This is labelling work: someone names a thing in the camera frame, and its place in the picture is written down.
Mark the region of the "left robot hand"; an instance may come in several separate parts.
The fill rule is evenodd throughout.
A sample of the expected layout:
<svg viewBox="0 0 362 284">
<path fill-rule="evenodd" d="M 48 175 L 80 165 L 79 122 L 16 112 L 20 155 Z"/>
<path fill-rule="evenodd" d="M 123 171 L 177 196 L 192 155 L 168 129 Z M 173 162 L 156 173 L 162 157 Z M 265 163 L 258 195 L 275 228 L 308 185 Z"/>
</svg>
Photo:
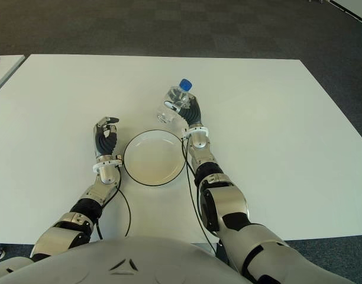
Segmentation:
<svg viewBox="0 0 362 284">
<path fill-rule="evenodd" d="M 113 154 L 117 145 L 118 135 L 115 124 L 119 123 L 119 119 L 115 117 L 103 117 L 93 128 L 93 136 L 95 143 L 95 157 Z"/>
</svg>

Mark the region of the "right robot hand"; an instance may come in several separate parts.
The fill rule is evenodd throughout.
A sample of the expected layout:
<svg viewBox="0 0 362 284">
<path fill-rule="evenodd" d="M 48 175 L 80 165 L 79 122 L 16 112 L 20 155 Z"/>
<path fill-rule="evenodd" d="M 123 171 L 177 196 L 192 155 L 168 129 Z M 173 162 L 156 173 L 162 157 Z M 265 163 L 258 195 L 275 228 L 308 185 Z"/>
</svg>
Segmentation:
<svg viewBox="0 0 362 284">
<path fill-rule="evenodd" d="M 170 100 L 164 101 L 164 105 L 183 118 L 189 127 L 202 126 L 201 110 L 195 96 L 189 95 L 185 106 L 177 106 Z"/>
</svg>

